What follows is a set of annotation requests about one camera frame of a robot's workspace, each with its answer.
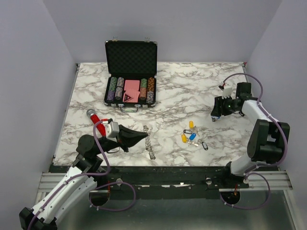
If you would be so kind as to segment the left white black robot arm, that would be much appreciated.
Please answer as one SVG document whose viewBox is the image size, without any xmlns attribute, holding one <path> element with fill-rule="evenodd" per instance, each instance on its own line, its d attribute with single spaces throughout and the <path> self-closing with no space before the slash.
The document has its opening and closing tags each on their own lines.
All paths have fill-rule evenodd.
<svg viewBox="0 0 307 230">
<path fill-rule="evenodd" d="M 75 202 L 93 189 L 102 189 L 111 172 L 106 152 L 131 147 L 148 137 L 148 133 L 128 129 L 117 122 L 95 123 L 92 135 L 78 140 L 77 157 L 60 182 L 32 208 L 19 214 L 24 230 L 55 230 L 56 222 Z"/>
</svg>

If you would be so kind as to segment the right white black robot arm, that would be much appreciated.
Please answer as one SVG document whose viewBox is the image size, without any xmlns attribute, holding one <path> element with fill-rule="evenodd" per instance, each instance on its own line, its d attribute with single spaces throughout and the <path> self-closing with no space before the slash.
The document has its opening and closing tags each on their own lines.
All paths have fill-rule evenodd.
<svg viewBox="0 0 307 230">
<path fill-rule="evenodd" d="M 235 161 L 229 162 L 227 172 L 221 175 L 223 186 L 230 188 L 248 172 L 259 167 L 274 166 L 286 154 L 290 126 L 279 122 L 262 106 L 259 98 L 251 93 L 251 83 L 240 82 L 236 85 L 235 98 L 232 88 L 219 85 L 222 95 L 214 98 L 211 112 L 212 121 L 222 116 L 239 113 L 247 117 L 254 125 L 247 145 L 247 152 Z"/>
</svg>

